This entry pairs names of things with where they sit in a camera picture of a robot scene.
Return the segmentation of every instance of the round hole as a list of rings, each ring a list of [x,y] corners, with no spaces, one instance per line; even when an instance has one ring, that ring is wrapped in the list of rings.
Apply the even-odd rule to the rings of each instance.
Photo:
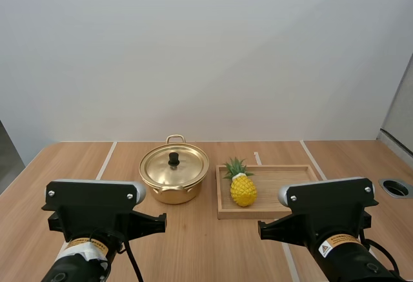
[[[407,196],[408,189],[405,188],[402,184],[395,181],[384,181],[383,186],[392,194],[397,196]]]

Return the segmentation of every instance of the golden pot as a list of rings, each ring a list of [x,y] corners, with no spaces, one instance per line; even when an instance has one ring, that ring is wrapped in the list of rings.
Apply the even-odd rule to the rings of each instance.
[[[182,142],[170,143],[175,137]],[[186,143],[181,135],[171,135],[165,145],[153,149],[142,159],[139,173],[156,200],[178,204],[199,194],[208,167],[204,151]]]

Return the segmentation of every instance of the white wall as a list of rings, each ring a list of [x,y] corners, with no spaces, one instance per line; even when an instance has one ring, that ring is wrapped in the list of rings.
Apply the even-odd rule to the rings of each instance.
[[[413,0],[0,0],[0,120],[54,141],[374,139]]]

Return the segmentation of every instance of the pot lid knob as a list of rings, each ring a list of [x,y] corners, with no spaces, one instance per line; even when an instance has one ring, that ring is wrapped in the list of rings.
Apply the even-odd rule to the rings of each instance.
[[[180,161],[178,160],[179,154],[177,152],[169,153],[169,162],[168,165],[176,167],[179,165]]]

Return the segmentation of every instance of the pot handle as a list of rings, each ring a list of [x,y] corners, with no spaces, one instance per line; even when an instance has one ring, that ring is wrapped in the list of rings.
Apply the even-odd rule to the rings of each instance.
[[[162,194],[163,192],[166,192],[167,190],[184,190],[183,186],[177,185],[177,186],[162,186],[160,189],[153,188],[154,192],[157,194]]]
[[[186,143],[185,138],[184,138],[182,135],[170,135],[169,137],[167,137],[166,143],[169,144],[169,141],[170,141],[172,138],[181,138],[181,139],[182,139],[182,142]]]

